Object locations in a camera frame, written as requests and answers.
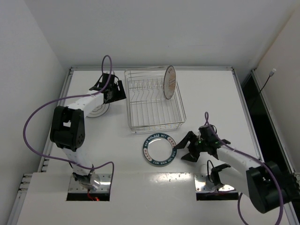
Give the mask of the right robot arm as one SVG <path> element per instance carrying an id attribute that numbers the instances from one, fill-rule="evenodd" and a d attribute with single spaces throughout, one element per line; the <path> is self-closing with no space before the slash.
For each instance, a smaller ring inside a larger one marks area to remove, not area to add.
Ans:
<path id="1" fill-rule="evenodd" d="M 222 161 L 208 175 L 209 184 L 217 188 L 233 187 L 245 194 L 260 213 L 299 200 L 300 186 L 294 175 L 281 171 L 272 161 L 264 163 L 238 152 L 230 144 L 218 137 L 213 125 L 204 125 L 199 127 L 199 135 L 189 131 L 173 149 L 187 148 L 188 153 L 182 159 L 189 162 L 197 162 L 202 152 Z"/>

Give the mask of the orange sunburst plate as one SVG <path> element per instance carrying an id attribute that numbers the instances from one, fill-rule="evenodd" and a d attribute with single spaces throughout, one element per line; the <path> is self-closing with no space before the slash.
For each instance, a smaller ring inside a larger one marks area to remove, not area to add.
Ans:
<path id="1" fill-rule="evenodd" d="M 176 71 L 174 66 L 170 65 L 165 71 L 163 90 L 166 99 L 171 99 L 176 88 Z"/>

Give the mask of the dark teal rimmed plate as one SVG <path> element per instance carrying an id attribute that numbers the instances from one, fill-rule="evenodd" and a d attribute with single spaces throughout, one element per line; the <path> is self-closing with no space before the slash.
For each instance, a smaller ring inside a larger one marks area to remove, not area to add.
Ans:
<path id="1" fill-rule="evenodd" d="M 152 166 L 167 166 L 176 158 L 175 145 L 176 142 L 171 136 L 155 133 L 145 139 L 142 145 L 142 154 Z"/>

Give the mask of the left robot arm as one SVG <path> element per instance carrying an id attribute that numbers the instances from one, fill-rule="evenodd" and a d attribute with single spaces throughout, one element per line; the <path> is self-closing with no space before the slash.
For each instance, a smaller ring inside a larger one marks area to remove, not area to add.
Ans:
<path id="1" fill-rule="evenodd" d="M 85 119 L 101 116 L 110 103 L 125 98 L 122 81 L 115 73 L 103 73 L 85 97 L 54 109 L 50 140 L 67 156 L 75 181 L 88 190 L 95 191 L 100 187 L 100 177 L 95 174 L 95 167 L 82 147 Z"/>

